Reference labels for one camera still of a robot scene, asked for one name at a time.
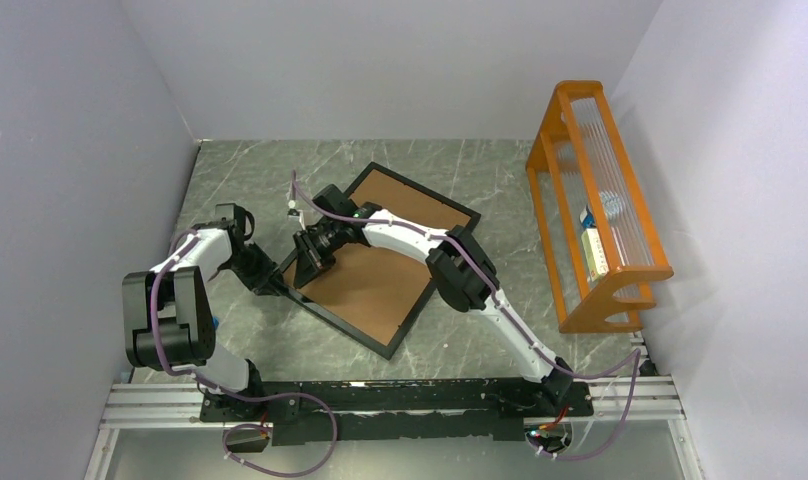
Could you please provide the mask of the black picture frame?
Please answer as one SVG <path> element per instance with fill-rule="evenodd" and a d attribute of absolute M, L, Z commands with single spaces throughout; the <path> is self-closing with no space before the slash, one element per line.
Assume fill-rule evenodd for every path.
<path fill-rule="evenodd" d="M 363 171 L 356 177 L 356 179 L 353 180 L 350 183 L 350 185 L 348 185 L 347 187 L 345 187 L 343 189 L 343 192 L 346 195 L 349 196 L 349 190 L 356 186 L 356 183 L 358 181 L 358 177 L 360 175 L 367 174 L 368 169 L 371 168 L 371 167 L 379 167 L 379 168 L 385 170 L 386 172 L 393 174 L 393 176 L 398 177 L 398 178 L 404 177 L 406 179 L 406 182 L 408 184 L 416 187 L 416 189 L 418 189 L 418 190 L 420 190 L 420 191 L 422 191 L 424 193 L 427 193 L 432 197 L 438 197 L 438 199 L 442 200 L 442 202 L 444 202 L 446 204 L 449 204 L 449 205 L 455 206 L 455 207 L 461 207 L 461 208 L 463 208 L 465 210 L 469 210 L 471 212 L 474 212 L 474 213 L 478 214 L 479 219 L 478 219 L 476 224 L 474 224 L 472 226 L 464 226 L 469 230 L 474 230 L 476 228 L 476 226 L 478 225 L 478 223 L 480 222 L 480 220 L 481 220 L 481 214 L 479 212 L 477 212 L 476 210 L 474 210 L 474 209 L 472 209 L 472 208 L 470 208 L 470 207 L 468 207 L 468 206 L 466 206 L 466 205 L 464 205 L 462 203 L 459 203 L 459 202 L 457 202 L 457 201 L 455 201 L 455 200 L 453 200 L 453 199 L 451 199 L 451 198 L 449 198 L 449 197 L 447 197 L 445 195 L 442 195 L 442 194 L 440 194 L 440 193 L 438 193 L 438 192 L 436 192 L 434 190 L 431 190 L 428 187 L 426 187 L 424 185 L 421 185 L 421 184 L 417 183 L 416 181 L 411 180 L 411 179 L 409 179 L 409 178 L 407 178 L 407 177 L 405 177 L 405 176 L 403 176 L 403 175 L 401 175 L 401 174 L 399 174 L 399 173 L 397 173 L 397 172 L 395 172 L 395 171 L 393 171 L 393 170 L 391 170 L 391 169 L 389 169 L 387 167 L 383 167 L 383 166 L 381 166 L 380 164 L 378 164 L 376 162 L 372 162 L 372 163 L 369 164 L 369 166 L 365 167 L 363 169 Z M 346 325 L 346 323 L 343 320 L 341 320 L 340 318 L 334 316 L 333 314 L 331 314 L 330 312 L 325 310 L 323 307 L 317 305 L 316 303 L 312 302 L 309 298 L 307 298 L 303 294 L 301 294 L 298 291 L 300 288 L 296 288 L 294 286 L 294 283 L 293 283 L 293 277 L 294 277 L 294 272 L 295 272 L 295 260 L 296 260 L 296 252 L 292 251 L 287 255 L 287 257 L 283 260 L 283 262 L 280 265 L 281 271 L 283 272 L 283 275 L 284 275 L 284 280 L 287 283 L 287 285 L 290 287 L 288 297 L 291 300 L 293 300 L 299 307 L 307 310 L 309 313 L 311 313 L 312 315 L 314 315 L 318 319 L 322 320 L 323 322 L 325 322 L 326 324 L 328 324 L 332 328 L 342 332 L 346 336 L 350 337 L 351 339 L 353 339 L 357 343 L 361 344 L 365 348 L 371 350 L 372 352 L 378 354 L 379 356 L 383 357 L 386 360 L 389 360 L 389 359 L 392 358 L 392 356 L 394 355 L 394 353 L 396 352 L 398 347 L 401 345 L 401 343 L 403 342 L 403 340 L 405 339 L 407 334 L 410 332 L 413 325 L 416 323 L 416 320 L 418 319 L 419 315 L 421 314 L 421 312 L 423 311 L 425 306 L 428 304 L 431 297 L 437 291 L 437 287 L 435 286 L 434 282 L 430 279 L 430 283 L 429 283 L 429 287 L 428 287 L 427 291 L 431 294 L 431 296 L 428 297 L 428 298 L 426 298 L 426 297 L 421 297 L 420 298 L 420 300 L 417 302 L 416 306 L 413 308 L 413 310 L 411 312 L 411 316 L 409 318 L 407 318 L 407 320 L 405 321 L 405 324 L 402 326 L 401 330 L 399 330 L 399 332 L 394 335 L 392 343 L 390 345 L 384 347 L 384 346 L 380 345 L 379 343 L 377 343 L 376 341 L 368 338 L 368 336 L 357 332 L 354 327 L 350 327 L 350 326 Z"/>

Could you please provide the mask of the brown backing board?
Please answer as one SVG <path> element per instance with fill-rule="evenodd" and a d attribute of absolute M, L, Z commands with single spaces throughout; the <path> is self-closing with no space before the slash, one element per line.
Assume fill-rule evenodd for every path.
<path fill-rule="evenodd" d="M 472 226 L 479 215 L 451 206 L 379 167 L 360 175 L 349 197 L 375 203 L 407 220 L 439 229 Z M 357 332 L 386 347 L 421 297 L 430 297 L 428 269 L 392 251 L 349 244 L 332 269 L 298 291 Z"/>

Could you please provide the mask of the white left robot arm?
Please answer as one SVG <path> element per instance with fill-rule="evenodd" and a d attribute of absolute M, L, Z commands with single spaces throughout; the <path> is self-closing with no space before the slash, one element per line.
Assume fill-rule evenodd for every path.
<path fill-rule="evenodd" d="M 129 363 L 193 378 L 210 393 L 227 396 L 227 407 L 242 420 L 257 418 L 267 395 L 253 362 L 218 342 L 206 284 L 229 271 L 257 296 L 285 293 L 277 264 L 251 239 L 254 230 L 246 209 L 219 204 L 212 221 L 179 235 L 165 260 L 122 282 Z"/>

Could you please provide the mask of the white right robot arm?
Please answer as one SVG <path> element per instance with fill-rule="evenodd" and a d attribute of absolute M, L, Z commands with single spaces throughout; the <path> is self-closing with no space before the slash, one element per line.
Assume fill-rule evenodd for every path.
<path fill-rule="evenodd" d="M 336 263 L 348 244 L 385 249 L 415 260 L 429 271 L 440 297 L 453 310 L 478 315 L 514 356 L 520 375 L 534 383 L 533 408 L 552 415 L 564 407 L 576 378 L 564 359 L 547 347 L 511 305 L 496 268 L 472 232 L 450 230 L 407 220 L 372 202 L 357 205 L 335 185 L 306 203 L 320 214 L 293 235 L 296 287 L 304 287 Z"/>

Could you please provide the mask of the white box in shelf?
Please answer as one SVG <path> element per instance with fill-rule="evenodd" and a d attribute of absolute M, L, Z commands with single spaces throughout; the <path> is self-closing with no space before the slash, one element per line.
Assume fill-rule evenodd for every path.
<path fill-rule="evenodd" d="M 579 214 L 581 245 L 588 269 L 588 279 L 596 281 L 609 272 L 605 249 L 594 216 L 589 207 Z"/>

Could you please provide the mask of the orange wooden shelf rack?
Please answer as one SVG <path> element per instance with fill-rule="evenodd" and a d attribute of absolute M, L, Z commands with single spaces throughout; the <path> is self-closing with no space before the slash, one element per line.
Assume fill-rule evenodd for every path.
<path fill-rule="evenodd" d="M 666 256 L 601 82 L 556 84 L 526 165 L 534 215 L 564 334 L 632 333 L 670 279 Z M 589 207 L 609 272 L 588 279 L 579 214 Z"/>

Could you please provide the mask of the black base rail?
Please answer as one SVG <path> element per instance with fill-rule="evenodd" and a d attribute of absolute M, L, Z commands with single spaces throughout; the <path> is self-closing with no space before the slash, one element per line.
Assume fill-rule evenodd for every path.
<path fill-rule="evenodd" d="M 543 385 L 519 377 L 368 382 L 263 382 L 254 391 L 266 400 L 242 403 L 206 393 L 205 424 L 262 422 L 276 446 L 327 441 L 489 437 L 516 441 L 539 421 L 590 417 L 588 384 L 574 382 L 550 397 Z"/>

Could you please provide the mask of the aluminium table rail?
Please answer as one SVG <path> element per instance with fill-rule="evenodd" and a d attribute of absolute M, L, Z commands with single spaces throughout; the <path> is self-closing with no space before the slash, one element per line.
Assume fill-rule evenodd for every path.
<path fill-rule="evenodd" d="M 681 470 L 688 479 L 702 479 L 705 474 L 695 452 L 680 397 L 669 376 L 652 376 L 639 372 L 634 376 L 605 376 L 592 380 L 577 380 L 588 384 L 594 413 L 590 417 L 559 415 L 537 422 L 525 429 L 524 435 L 539 432 L 570 438 L 571 430 L 579 427 L 589 431 L 594 426 L 612 422 L 664 421 L 675 443 Z M 203 387 L 185 384 L 116 384 L 112 387 L 104 408 L 100 427 L 103 438 L 114 439 L 122 429 L 180 429 L 202 428 L 229 430 L 247 425 L 252 431 L 264 433 L 273 444 L 271 424 L 239 422 L 205 424 L 200 419 L 201 404 L 206 393 Z"/>

